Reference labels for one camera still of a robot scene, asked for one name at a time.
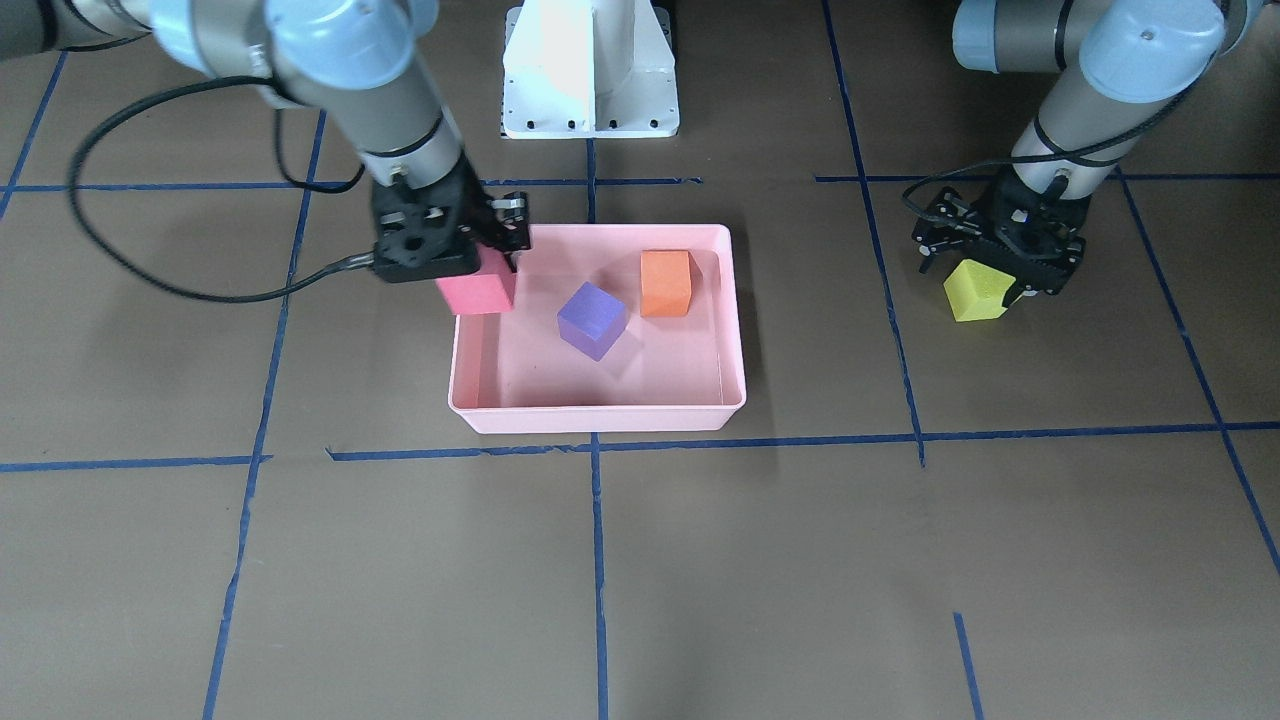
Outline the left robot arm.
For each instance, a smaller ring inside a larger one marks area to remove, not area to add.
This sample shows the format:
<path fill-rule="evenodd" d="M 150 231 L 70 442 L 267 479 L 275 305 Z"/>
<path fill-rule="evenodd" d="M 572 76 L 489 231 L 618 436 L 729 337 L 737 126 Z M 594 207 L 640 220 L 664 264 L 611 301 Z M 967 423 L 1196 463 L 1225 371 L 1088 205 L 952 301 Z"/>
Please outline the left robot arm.
<path fill-rule="evenodd" d="M 972 70 L 1056 73 L 995 178 L 968 202 L 909 192 L 927 273 L 945 252 L 1004 274 L 1004 306 L 1062 291 L 1085 254 L 1094 191 L 1258 20 L 1261 1 L 963 1 L 951 40 Z"/>

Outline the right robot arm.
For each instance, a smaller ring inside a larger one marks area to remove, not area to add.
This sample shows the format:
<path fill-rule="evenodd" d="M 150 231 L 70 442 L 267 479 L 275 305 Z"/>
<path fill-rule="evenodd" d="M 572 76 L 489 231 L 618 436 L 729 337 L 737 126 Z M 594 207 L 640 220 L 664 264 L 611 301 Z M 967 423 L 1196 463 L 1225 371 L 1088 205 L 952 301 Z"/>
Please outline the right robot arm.
<path fill-rule="evenodd" d="M 132 275 L 183 299 L 230 304 L 137 266 L 92 225 L 84 165 L 114 129 L 164 102 L 256 87 L 276 109 L 325 111 L 369 177 L 372 249 L 241 304 L 283 299 L 330 275 L 369 269 L 387 283 L 515 273 L 531 245 L 529 197 L 494 199 L 477 178 L 449 108 L 419 51 L 434 1 L 5 1 L 3 59 L 92 53 L 151 37 L 200 82 L 156 92 L 96 126 L 70 155 L 65 195 L 86 237 Z"/>

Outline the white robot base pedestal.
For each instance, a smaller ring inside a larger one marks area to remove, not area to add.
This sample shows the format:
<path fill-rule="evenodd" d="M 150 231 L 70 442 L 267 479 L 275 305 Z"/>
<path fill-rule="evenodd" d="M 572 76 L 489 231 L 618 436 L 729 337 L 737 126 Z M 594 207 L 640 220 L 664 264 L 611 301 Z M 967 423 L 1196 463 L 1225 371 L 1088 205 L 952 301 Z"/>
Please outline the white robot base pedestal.
<path fill-rule="evenodd" d="M 525 1 L 506 13 L 500 131 L 512 140 L 678 133 L 667 1 Z"/>

